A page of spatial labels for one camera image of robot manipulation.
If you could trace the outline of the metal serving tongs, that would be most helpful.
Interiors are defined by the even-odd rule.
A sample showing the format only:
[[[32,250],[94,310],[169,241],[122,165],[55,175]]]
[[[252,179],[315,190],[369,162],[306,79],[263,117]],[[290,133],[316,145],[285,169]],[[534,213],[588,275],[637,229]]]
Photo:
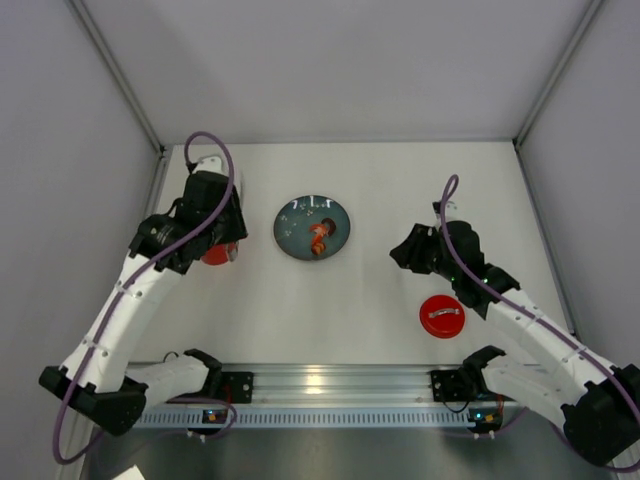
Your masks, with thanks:
[[[241,204],[243,204],[244,193],[245,193],[245,182],[244,182],[244,175],[241,170],[235,171],[234,185],[235,185],[236,192],[238,194],[239,201]]]

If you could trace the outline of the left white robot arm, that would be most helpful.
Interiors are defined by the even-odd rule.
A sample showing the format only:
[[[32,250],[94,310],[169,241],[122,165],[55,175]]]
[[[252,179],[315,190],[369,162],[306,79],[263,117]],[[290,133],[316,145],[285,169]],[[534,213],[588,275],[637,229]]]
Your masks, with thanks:
[[[40,375],[42,387],[113,436],[128,432],[150,408],[181,395],[212,398],[220,388],[221,363],[198,349],[141,369],[128,364],[162,300],[191,265],[213,246],[247,237],[229,180],[224,173],[195,170],[167,213],[139,225],[89,332],[61,365]]]

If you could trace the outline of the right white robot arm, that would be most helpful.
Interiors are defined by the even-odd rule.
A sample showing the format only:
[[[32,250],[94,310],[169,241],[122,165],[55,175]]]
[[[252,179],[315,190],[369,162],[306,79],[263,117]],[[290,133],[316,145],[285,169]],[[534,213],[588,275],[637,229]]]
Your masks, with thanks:
[[[437,399],[506,396],[561,430],[569,446],[597,467],[638,442],[638,367],[620,368],[561,332],[511,275],[486,262],[470,224],[417,224],[390,256],[402,269],[449,281],[463,306],[534,361],[526,367],[509,360],[507,350],[485,346],[465,358],[451,380],[431,374],[441,384]]]

